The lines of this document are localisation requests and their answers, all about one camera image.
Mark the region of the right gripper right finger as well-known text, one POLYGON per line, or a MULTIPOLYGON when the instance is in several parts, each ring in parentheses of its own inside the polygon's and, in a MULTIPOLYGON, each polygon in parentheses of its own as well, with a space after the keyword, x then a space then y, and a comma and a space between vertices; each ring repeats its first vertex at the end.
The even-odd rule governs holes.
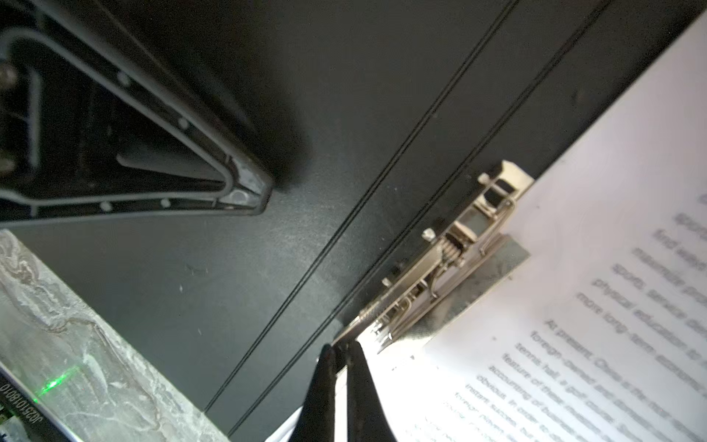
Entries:
POLYGON ((395 442, 362 346, 347 346, 347 440, 395 442))

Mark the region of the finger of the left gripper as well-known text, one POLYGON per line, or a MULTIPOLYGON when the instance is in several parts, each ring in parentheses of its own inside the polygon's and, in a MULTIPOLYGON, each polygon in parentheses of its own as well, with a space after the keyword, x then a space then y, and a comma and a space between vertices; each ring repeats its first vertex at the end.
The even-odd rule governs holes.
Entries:
POLYGON ((1 5, 1 220, 259 215, 246 118, 174 67, 123 1, 1 5))

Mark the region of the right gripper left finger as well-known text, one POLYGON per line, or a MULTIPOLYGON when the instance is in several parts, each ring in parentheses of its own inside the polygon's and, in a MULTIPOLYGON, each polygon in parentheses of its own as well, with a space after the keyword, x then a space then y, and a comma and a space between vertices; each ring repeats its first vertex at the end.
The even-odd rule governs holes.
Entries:
POLYGON ((289 442, 334 440, 336 375, 336 352, 325 344, 289 442))

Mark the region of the white paper sheets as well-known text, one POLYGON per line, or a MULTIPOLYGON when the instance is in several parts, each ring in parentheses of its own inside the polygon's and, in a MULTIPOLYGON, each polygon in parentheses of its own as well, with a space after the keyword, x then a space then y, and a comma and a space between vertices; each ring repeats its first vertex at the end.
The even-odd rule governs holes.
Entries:
POLYGON ((287 442, 292 434, 294 433, 294 430, 296 428, 296 424, 298 423, 298 420, 300 418, 300 414, 302 412, 302 408, 299 407, 296 409, 287 420, 285 420, 276 431, 274 431, 268 438, 265 439, 266 442, 287 442))

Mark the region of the printed paper sheet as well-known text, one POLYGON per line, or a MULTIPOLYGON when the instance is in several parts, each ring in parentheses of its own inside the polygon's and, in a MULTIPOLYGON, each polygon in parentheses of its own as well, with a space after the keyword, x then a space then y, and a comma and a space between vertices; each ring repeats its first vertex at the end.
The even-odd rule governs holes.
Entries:
POLYGON ((706 19, 337 338, 399 441, 706 438, 706 19))

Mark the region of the blue folder black inside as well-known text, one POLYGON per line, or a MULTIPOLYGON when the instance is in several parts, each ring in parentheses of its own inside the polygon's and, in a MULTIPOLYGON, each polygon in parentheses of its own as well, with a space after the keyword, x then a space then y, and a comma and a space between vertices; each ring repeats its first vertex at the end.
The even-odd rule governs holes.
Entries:
POLYGON ((541 175, 705 7, 115 1, 272 173, 269 204, 14 234, 217 434, 262 441, 481 172, 541 175))

